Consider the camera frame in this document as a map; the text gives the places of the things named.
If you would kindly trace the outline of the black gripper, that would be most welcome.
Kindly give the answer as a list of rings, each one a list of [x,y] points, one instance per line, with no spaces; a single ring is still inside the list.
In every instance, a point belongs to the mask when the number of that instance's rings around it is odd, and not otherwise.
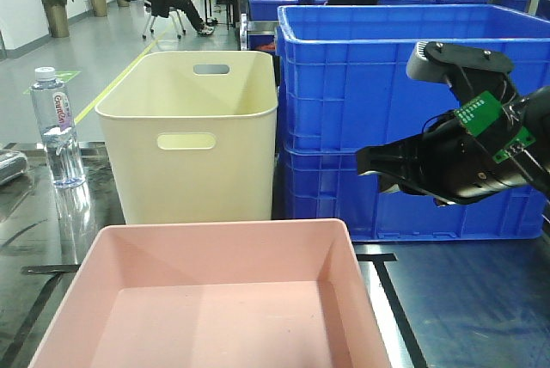
[[[378,175],[379,193],[429,194],[469,205],[527,182],[511,163],[496,164],[449,113],[421,135],[355,153],[358,175]],[[420,175],[400,178],[390,175]]]

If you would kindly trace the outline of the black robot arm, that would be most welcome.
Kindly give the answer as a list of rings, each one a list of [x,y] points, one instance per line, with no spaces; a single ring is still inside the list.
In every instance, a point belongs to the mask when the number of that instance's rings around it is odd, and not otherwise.
[[[382,193],[468,205],[514,187],[549,194],[549,89],[498,101],[484,92],[420,134],[355,154]]]

